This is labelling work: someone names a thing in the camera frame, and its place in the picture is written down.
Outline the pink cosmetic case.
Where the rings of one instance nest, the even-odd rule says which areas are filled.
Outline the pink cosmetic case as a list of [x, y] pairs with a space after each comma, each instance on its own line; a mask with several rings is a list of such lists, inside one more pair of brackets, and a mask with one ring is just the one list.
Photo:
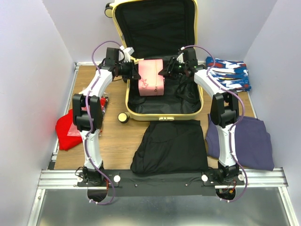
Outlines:
[[162, 59], [141, 60], [138, 63], [138, 90], [140, 96], [163, 96], [165, 79], [159, 72], [163, 70]]

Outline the black garment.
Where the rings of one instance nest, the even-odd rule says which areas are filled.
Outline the black garment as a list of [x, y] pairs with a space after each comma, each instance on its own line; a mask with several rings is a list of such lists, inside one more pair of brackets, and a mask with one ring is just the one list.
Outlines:
[[145, 175], [208, 170], [200, 121], [151, 121], [130, 169]]

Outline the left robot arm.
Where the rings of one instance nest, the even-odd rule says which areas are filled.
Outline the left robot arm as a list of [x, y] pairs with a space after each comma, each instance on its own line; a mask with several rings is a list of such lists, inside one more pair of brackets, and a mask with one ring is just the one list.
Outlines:
[[106, 57], [101, 64], [97, 65], [93, 61], [96, 72], [87, 88], [72, 97], [73, 124], [79, 130], [85, 152], [83, 179], [94, 186], [101, 185], [104, 180], [114, 186], [111, 179], [103, 172], [103, 159], [98, 138], [103, 123], [100, 102], [106, 88], [115, 77], [140, 78], [135, 62], [131, 58], [133, 53], [133, 47], [107, 48]]

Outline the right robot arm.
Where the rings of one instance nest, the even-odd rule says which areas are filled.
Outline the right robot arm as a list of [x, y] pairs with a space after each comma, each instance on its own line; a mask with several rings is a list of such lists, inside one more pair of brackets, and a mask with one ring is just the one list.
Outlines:
[[168, 65], [159, 72], [164, 77], [181, 73], [202, 87], [212, 98], [210, 119], [216, 126], [219, 141], [218, 169], [215, 170], [217, 181], [228, 184], [239, 175], [239, 164], [235, 150], [235, 129], [239, 117], [239, 98], [237, 92], [224, 87], [210, 74], [215, 66], [202, 69], [198, 64], [195, 48], [188, 45], [179, 50], [178, 57], [172, 57]]

